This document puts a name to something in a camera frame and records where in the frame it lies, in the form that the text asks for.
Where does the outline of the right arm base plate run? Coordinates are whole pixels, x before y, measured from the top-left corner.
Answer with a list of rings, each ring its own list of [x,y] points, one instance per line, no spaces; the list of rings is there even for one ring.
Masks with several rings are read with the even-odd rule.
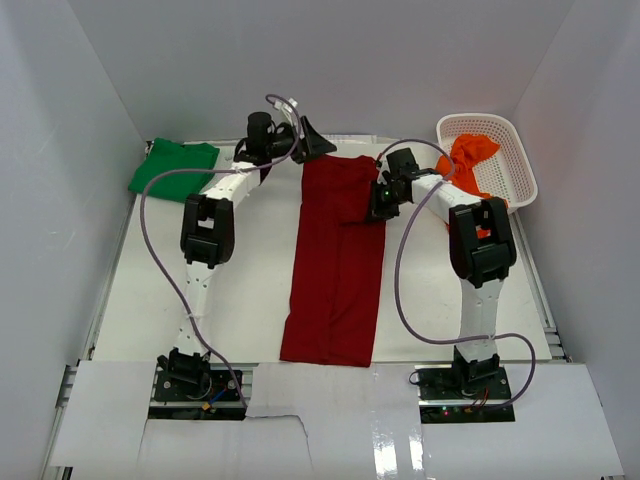
[[[417,388],[423,425],[513,423],[506,371],[500,367],[491,378],[463,385],[449,367],[417,368],[408,377]]]

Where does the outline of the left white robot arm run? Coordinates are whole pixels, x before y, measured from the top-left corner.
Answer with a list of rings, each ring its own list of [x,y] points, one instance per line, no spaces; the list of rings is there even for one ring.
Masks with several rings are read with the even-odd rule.
[[[254,112],[248,117],[246,136],[235,147],[234,171],[205,192],[187,197],[180,236],[186,262],[186,292],[182,295],[187,303],[186,319],[174,348],[158,358],[172,384],[187,398],[202,400],[213,392],[211,350],[204,344],[201,324],[212,282],[235,247],[236,208],[263,183],[269,165],[285,154],[302,164],[336,150],[305,116],[295,127],[288,122],[275,124],[266,112]]]

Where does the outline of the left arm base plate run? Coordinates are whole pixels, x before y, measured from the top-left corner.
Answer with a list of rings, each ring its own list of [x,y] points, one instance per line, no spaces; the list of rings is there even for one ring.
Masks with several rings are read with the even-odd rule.
[[[158,370],[154,379],[148,418],[154,420],[242,421],[236,383],[227,370],[213,369],[200,393],[187,393],[189,384]]]

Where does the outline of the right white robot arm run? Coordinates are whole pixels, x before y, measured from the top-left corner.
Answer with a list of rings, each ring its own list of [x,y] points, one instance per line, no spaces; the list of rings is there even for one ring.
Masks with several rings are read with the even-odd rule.
[[[400,320],[416,339],[453,347],[453,390],[472,399],[499,372],[496,348],[498,300],[517,259],[507,207],[498,197],[482,198],[455,186],[447,174],[419,167],[409,148],[387,147],[376,158],[381,179],[372,184],[368,219],[386,221],[400,206],[415,206],[402,234],[394,264],[394,301]],[[456,339],[429,339],[410,326],[400,298],[400,267],[409,231],[418,214],[428,208],[449,227],[449,258],[460,280],[460,334]]]

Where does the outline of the red t-shirt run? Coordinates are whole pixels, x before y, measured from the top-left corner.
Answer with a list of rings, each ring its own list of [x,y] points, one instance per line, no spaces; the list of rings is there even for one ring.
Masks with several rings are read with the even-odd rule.
[[[365,220],[377,177],[369,156],[304,166],[281,360],[370,366],[386,244],[385,223]]]

